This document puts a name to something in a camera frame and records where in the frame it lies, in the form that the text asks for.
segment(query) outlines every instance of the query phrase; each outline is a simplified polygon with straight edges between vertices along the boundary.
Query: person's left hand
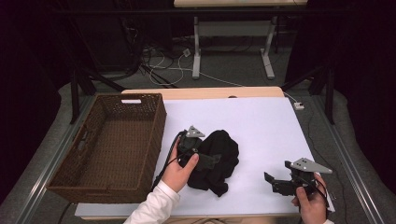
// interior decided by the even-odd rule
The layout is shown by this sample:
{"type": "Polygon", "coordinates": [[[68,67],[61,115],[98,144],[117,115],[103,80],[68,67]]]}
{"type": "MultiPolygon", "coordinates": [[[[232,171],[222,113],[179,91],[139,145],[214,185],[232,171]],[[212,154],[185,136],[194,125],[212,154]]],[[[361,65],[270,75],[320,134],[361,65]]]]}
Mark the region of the person's left hand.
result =
{"type": "Polygon", "coordinates": [[[178,138],[175,146],[172,149],[171,157],[169,159],[171,163],[166,167],[162,178],[162,181],[175,192],[179,192],[181,189],[183,189],[189,180],[192,170],[195,168],[199,160],[198,154],[195,153],[191,156],[189,162],[187,162],[184,168],[181,167],[177,160],[175,160],[177,157],[177,146],[179,142],[180,139],[178,138]]]}

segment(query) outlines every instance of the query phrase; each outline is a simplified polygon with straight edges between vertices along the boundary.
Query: white tabletop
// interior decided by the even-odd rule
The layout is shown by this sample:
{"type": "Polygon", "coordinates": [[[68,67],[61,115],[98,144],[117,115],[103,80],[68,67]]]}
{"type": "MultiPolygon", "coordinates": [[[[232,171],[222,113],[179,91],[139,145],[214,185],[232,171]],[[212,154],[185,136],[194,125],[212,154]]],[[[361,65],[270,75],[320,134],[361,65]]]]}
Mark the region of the white tabletop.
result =
{"type": "Polygon", "coordinates": [[[304,6],[307,0],[175,0],[175,7],[282,7],[304,6]]]}
{"type": "MultiPolygon", "coordinates": [[[[225,130],[238,143],[239,164],[226,179],[229,190],[221,197],[212,191],[185,187],[173,217],[227,217],[295,215],[292,197],[272,192],[263,172],[290,180],[285,161],[313,160],[290,101],[283,97],[205,100],[165,100],[167,118],[157,175],[176,134],[191,125],[209,136],[225,130]]],[[[83,218],[128,217],[138,204],[80,203],[76,216],[83,218]]]]}

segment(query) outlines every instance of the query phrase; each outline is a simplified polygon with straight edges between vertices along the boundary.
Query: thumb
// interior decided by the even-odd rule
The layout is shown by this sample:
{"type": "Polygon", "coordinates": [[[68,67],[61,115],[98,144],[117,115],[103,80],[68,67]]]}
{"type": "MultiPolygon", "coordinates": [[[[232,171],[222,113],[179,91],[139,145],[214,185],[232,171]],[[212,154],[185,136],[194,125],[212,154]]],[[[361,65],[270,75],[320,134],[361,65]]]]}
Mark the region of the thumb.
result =
{"type": "Polygon", "coordinates": [[[189,174],[192,172],[192,170],[195,168],[199,160],[199,156],[197,153],[191,156],[187,164],[184,166],[183,170],[188,172],[189,174]]]}
{"type": "Polygon", "coordinates": [[[308,201],[308,197],[306,196],[305,190],[303,187],[299,187],[296,190],[298,201],[300,202],[300,206],[302,208],[306,208],[310,205],[308,201]]]}

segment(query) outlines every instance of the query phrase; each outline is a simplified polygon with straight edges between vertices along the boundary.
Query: hand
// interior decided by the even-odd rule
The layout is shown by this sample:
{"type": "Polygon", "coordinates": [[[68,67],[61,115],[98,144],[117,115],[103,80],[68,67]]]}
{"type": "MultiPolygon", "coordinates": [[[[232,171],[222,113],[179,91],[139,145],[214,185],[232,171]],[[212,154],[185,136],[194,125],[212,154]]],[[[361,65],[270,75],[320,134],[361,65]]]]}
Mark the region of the hand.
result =
{"type": "Polygon", "coordinates": [[[169,161],[169,165],[166,167],[163,173],[163,182],[169,186],[175,192],[179,192],[186,185],[189,180],[190,174],[196,164],[198,163],[199,156],[194,154],[191,156],[189,162],[183,167],[181,167],[175,158],[177,157],[177,145],[180,139],[177,139],[175,146],[172,148],[172,153],[169,161]]]}
{"type": "MultiPolygon", "coordinates": [[[[315,174],[315,179],[326,187],[320,175],[315,174]]],[[[323,194],[326,194],[325,189],[320,184],[318,189],[323,194]]],[[[326,221],[326,203],[319,193],[315,192],[307,197],[304,188],[299,187],[296,190],[296,194],[297,197],[291,202],[294,206],[301,206],[301,218],[305,224],[319,224],[326,221]]]]}

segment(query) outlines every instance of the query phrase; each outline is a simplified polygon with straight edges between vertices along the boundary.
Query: white sleeve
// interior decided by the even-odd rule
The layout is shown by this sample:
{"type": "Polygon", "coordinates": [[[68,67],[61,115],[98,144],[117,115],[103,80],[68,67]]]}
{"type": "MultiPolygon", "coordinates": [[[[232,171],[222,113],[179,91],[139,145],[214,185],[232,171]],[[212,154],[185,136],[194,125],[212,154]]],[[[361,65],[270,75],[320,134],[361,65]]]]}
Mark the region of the white sleeve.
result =
{"type": "Polygon", "coordinates": [[[145,202],[126,219],[124,224],[160,224],[165,222],[176,207],[180,196],[160,181],[145,202]]]}

